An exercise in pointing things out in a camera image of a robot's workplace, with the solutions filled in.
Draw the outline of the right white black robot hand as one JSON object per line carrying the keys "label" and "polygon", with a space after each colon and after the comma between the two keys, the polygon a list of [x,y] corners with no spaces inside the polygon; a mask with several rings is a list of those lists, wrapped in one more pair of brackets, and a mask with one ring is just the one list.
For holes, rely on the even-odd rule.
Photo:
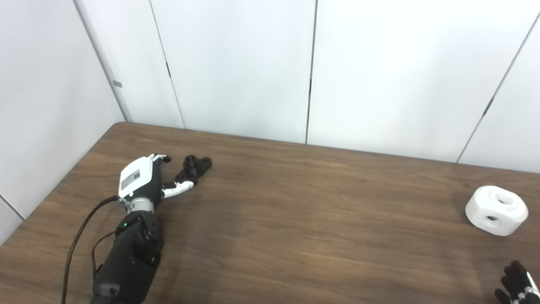
{"label": "right white black robot hand", "polygon": [[512,261],[504,269],[501,284],[494,296],[500,304],[538,304],[540,291],[531,273],[519,261]]}

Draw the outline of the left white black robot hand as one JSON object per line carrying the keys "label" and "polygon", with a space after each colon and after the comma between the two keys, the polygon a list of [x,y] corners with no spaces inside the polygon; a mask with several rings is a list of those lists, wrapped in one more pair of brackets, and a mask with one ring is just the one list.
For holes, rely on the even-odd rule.
{"label": "left white black robot hand", "polygon": [[158,204],[164,198],[180,195],[197,185],[187,180],[162,183],[161,166],[172,160],[167,155],[150,154],[137,158],[120,173],[118,196],[124,203],[133,202],[137,198],[147,198]]}

